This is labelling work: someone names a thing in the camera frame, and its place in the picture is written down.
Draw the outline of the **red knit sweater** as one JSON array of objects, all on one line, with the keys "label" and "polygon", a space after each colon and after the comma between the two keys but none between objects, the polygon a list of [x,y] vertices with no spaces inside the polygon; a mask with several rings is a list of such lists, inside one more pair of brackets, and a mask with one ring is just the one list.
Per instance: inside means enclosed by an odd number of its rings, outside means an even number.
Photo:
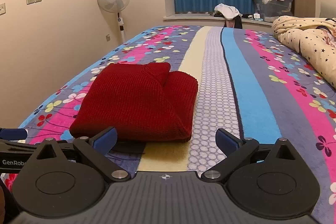
[{"label": "red knit sweater", "polygon": [[114,127],[121,140],[189,141],[198,82],[170,68],[169,63],[108,65],[84,97],[70,134],[93,137]]}]

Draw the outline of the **white clothes pile on chair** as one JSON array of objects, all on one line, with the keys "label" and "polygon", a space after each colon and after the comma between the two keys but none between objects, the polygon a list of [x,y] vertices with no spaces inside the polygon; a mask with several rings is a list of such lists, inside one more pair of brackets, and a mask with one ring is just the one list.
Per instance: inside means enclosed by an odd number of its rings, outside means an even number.
[{"label": "white clothes pile on chair", "polygon": [[224,19],[224,27],[242,29],[242,14],[234,6],[218,4],[214,8],[214,17],[221,17]]}]

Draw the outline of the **colourful floral bed blanket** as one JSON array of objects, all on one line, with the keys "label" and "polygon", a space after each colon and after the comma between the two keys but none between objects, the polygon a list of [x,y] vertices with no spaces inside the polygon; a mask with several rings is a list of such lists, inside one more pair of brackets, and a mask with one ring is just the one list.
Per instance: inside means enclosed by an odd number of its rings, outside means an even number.
[{"label": "colourful floral bed blanket", "polygon": [[70,140],[69,127],[99,73],[110,64],[163,63],[199,84],[191,140],[116,148],[109,158],[138,170],[199,173],[224,159],[215,133],[260,143],[290,140],[311,168],[321,193],[313,211],[335,223],[335,90],[295,51],[271,34],[221,27],[159,26],[106,54],[52,94],[21,126],[27,143]]}]

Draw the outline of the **cream star-pattern duvet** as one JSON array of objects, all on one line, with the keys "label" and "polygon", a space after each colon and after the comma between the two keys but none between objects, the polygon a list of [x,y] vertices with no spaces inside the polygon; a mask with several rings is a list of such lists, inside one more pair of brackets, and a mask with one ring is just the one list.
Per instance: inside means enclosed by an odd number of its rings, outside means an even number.
[{"label": "cream star-pattern duvet", "polygon": [[274,37],[304,57],[335,87],[335,18],[280,16],[272,24]]}]

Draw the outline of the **clear plastic storage bin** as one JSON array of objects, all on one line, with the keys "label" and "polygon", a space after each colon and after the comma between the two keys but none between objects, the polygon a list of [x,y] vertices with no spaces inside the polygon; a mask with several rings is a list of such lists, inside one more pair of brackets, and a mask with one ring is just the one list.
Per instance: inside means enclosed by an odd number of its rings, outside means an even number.
[{"label": "clear plastic storage bin", "polygon": [[265,22],[273,23],[279,16],[293,16],[293,0],[253,0],[254,12]]}]

